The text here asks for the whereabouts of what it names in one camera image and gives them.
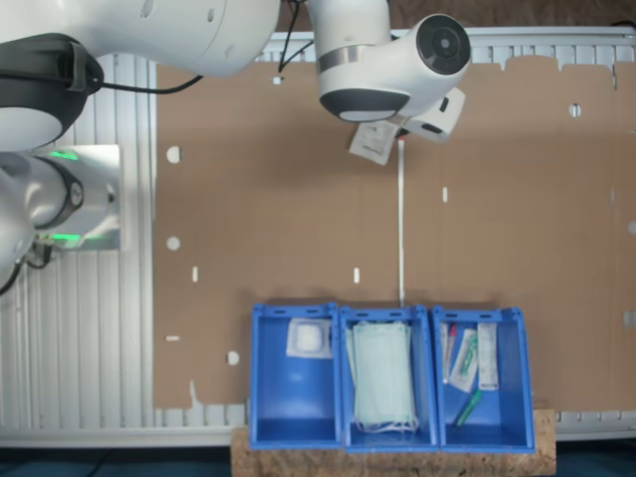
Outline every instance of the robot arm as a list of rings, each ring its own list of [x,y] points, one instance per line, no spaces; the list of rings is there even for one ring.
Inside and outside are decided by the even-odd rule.
[[[308,5],[320,102],[327,110],[351,122],[392,118],[415,134],[447,138],[464,100],[453,89],[470,61],[470,41],[459,23],[433,15],[392,41],[385,0]]]
[[[464,101],[455,86],[470,61],[468,36],[457,22],[434,15],[392,41],[387,0],[304,1],[328,111],[345,121],[389,119],[420,136],[447,138]],[[279,7],[280,0],[5,0],[0,152],[29,150],[64,134],[101,85],[102,55],[130,53],[201,76],[239,72],[269,40]],[[24,255],[36,230],[82,214],[89,229],[87,218],[105,214],[105,183],[85,169],[84,179],[73,182],[77,171],[65,175],[61,167],[28,153],[0,155],[0,268]],[[81,196],[75,204],[73,188]]]

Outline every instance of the cardboard backdrop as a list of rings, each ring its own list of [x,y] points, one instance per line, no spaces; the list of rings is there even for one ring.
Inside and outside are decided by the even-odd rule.
[[[534,394],[562,410],[636,406],[636,66],[615,70],[617,88],[602,66],[473,65],[450,142],[406,139],[407,301],[519,306]],[[313,64],[274,76],[158,99],[157,407],[189,407],[190,381],[203,403],[247,399],[256,302],[397,305],[396,157],[348,154]],[[187,78],[159,69],[160,87]]]

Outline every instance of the blue plastic bin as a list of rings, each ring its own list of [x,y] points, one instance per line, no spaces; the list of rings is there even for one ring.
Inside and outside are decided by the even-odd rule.
[[[292,318],[332,321],[333,359],[286,356]],[[252,449],[342,446],[338,305],[255,305],[251,323]]]
[[[355,388],[347,355],[346,330],[361,321],[404,321],[411,329],[411,372],[416,432],[366,433],[354,421]],[[343,376],[343,418],[347,452],[434,452],[439,450],[435,413],[434,376],[428,318],[423,306],[385,310],[340,309],[340,345]]]
[[[535,427],[532,393],[522,313],[517,308],[493,311],[458,311],[435,307],[431,312],[434,333],[435,379],[439,411],[439,440],[444,452],[534,453]],[[470,394],[443,383],[440,323],[456,325],[451,370],[464,331],[478,323],[497,323],[499,389],[482,391],[481,398],[461,427],[457,416],[478,389],[475,378]]]

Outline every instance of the wire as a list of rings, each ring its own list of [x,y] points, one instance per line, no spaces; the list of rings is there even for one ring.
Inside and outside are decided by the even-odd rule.
[[[634,30],[636,30],[636,22],[632,22],[631,20],[623,20],[622,22],[612,23],[610,27],[632,27]]]
[[[103,464],[106,463],[106,461],[112,457],[112,453],[114,452],[113,449],[109,450],[108,452],[106,452],[104,455],[101,456],[101,458],[97,461],[97,463],[95,464],[95,466],[92,468],[92,470],[90,472],[88,472],[86,474],[86,477],[95,477],[97,475],[97,473],[101,470],[101,468],[103,467]]]
[[[32,247],[33,252],[36,251],[36,245],[33,244]],[[53,247],[50,245],[44,245],[44,251],[42,253],[42,263],[33,263],[31,261],[27,261],[27,264],[36,270],[44,270],[49,263],[51,263],[51,254],[53,253]]]
[[[302,52],[304,52],[305,50],[307,50],[309,47],[311,47],[314,44],[314,41],[310,41],[307,45],[305,45],[304,47],[302,47],[301,49],[299,49],[296,53],[294,53],[291,57],[289,57],[287,60],[285,60],[285,63],[282,64],[282,68],[280,68],[278,70],[279,73],[281,73],[284,68],[289,65],[289,62],[291,62],[294,58],[296,58],[298,55],[300,55]]]
[[[20,270],[22,269],[22,260],[17,261],[15,265],[13,265],[13,271],[11,272],[11,276],[4,284],[2,288],[0,288],[0,296],[5,295],[12,287],[16,284],[18,280],[18,276],[20,276]]]
[[[294,3],[294,13],[291,15],[291,22],[289,23],[289,30],[287,31],[287,38],[285,39],[285,46],[282,49],[282,55],[280,56],[280,63],[278,64],[278,72],[282,73],[284,68],[287,66],[289,61],[285,61],[285,55],[287,54],[287,47],[289,47],[289,39],[291,38],[291,32],[294,31],[294,26],[296,25],[296,20],[298,20],[298,14],[300,13],[300,0],[293,0]]]
[[[152,89],[148,87],[135,87],[135,86],[126,86],[123,84],[113,84],[111,82],[102,82],[99,86],[106,87],[108,89],[116,89],[119,91],[130,91],[130,92],[145,92],[148,94],[174,94],[175,92],[181,92],[184,89],[196,84],[203,77],[194,77],[189,81],[184,82],[183,84],[179,84],[178,86],[168,87],[166,89]]]
[[[58,77],[55,75],[44,75],[38,73],[28,73],[28,72],[10,72],[7,70],[0,70],[0,78],[6,78],[9,80],[39,80],[39,81],[50,81],[50,82],[60,82],[66,85],[71,85],[73,83],[72,78],[64,78]],[[203,77],[194,77],[183,84],[179,84],[178,86],[169,87],[166,89],[153,89],[147,87],[136,87],[136,86],[126,86],[124,84],[113,84],[110,82],[104,82],[103,80],[99,80],[96,78],[88,79],[95,86],[95,91],[105,87],[107,89],[116,89],[120,91],[130,91],[130,92],[141,92],[147,94],[173,94],[175,92],[183,91],[184,89],[196,84]]]

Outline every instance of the green light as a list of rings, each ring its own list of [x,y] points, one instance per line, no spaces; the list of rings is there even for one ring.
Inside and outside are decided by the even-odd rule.
[[[81,236],[71,236],[65,234],[57,234],[52,236],[53,240],[66,240],[66,241],[78,241],[81,240]]]
[[[77,161],[78,156],[76,156],[73,152],[51,152],[49,153],[52,157],[60,157],[61,159],[69,159],[70,161]]]

